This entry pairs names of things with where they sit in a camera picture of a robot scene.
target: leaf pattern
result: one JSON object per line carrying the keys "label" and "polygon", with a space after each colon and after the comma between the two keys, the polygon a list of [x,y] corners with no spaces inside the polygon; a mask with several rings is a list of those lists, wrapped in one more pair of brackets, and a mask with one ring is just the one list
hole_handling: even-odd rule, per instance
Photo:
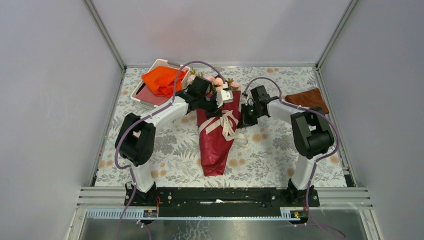
{"label": "leaf pattern", "polygon": [[[150,110],[130,95],[140,83],[141,75],[148,68],[128,68],[116,103],[116,110],[110,121],[110,129],[105,136],[105,144],[100,156],[96,186],[123,186],[131,180],[129,171],[118,170],[114,164],[115,140],[124,117],[129,113],[140,115]],[[282,95],[296,94],[316,88],[315,76],[311,67],[219,67],[225,78],[232,78],[244,86],[256,77],[268,77],[281,87]],[[210,68],[199,67],[197,72],[205,76],[215,76]],[[270,96],[279,93],[275,86],[266,80],[257,80],[251,88],[264,85]],[[258,124],[240,130],[249,139],[247,147],[233,144],[228,153],[224,175],[204,177],[199,147],[199,134],[196,113],[176,119],[172,124],[156,132],[154,151],[149,164],[151,175],[157,186],[167,187],[286,187],[290,174],[296,169],[296,151],[292,127],[278,119],[261,117]],[[125,165],[119,157],[119,164]],[[339,159],[324,159],[319,162],[314,184],[317,187],[345,187]]]}

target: brown towel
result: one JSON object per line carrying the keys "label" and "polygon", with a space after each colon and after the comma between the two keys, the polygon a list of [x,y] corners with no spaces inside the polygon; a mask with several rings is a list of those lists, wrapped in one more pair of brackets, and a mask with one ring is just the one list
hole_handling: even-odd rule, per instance
{"label": "brown towel", "polygon": [[312,90],[304,91],[298,94],[287,95],[285,96],[284,100],[289,103],[302,105],[303,107],[308,108],[320,106],[324,111],[324,114],[329,113],[329,109],[326,103],[323,101],[323,98],[321,97],[321,92],[318,88],[314,88]]}

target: red bag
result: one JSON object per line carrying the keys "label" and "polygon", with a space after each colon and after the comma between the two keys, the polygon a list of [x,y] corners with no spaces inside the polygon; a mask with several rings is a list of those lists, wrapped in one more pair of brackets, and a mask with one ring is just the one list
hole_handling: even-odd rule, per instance
{"label": "red bag", "polygon": [[201,166],[206,177],[224,174],[228,152],[233,145],[234,139],[228,136],[227,139],[231,140],[226,140],[223,135],[224,128],[222,125],[228,126],[224,132],[236,131],[237,123],[241,117],[239,112],[240,93],[241,91],[232,92],[233,101],[224,104],[222,108],[223,117],[221,118],[211,117],[207,119],[204,110],[196,110],[200,137]]}

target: white ribbon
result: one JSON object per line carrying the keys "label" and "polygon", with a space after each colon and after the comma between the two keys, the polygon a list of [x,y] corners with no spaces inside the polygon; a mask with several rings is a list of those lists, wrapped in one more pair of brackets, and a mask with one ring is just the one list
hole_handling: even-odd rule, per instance
{"label": "white ribbon", "polygon": [[204,123],[202,123],[198,128],[198,132],[200,134],[203,130],[205,130],[206,134],[209,134],[218,126],[222,126],[222,135],[225,140],[231,141],[234,139],[235,143],[239,146],[247,145],[248,138],[242,133],[236,133],[233,131],[233,122],[229,118],[234,121],[235,125],[239,123],[239,121],[233,116],[233,110],[222,110],[222,116],[219,117],[219,119],[217,119],[217,117],[211,117],[208,120],[204,121]]}

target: white wall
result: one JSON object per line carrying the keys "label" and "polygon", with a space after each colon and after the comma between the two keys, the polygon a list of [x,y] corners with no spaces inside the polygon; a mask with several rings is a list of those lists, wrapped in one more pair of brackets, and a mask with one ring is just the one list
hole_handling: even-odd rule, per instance
{"label": "white wall", "polygon": [[81,0],[14,0],[0,76],[0,239],[63,239],[120,69]]}
{"label": "white wall", "polygon": [[127,65],[315,63],[349,0],[94,0]]}
{"label": "white wall", "polygon": [[424,1],[362,0],[322,68],[386,240],[422,239]]}

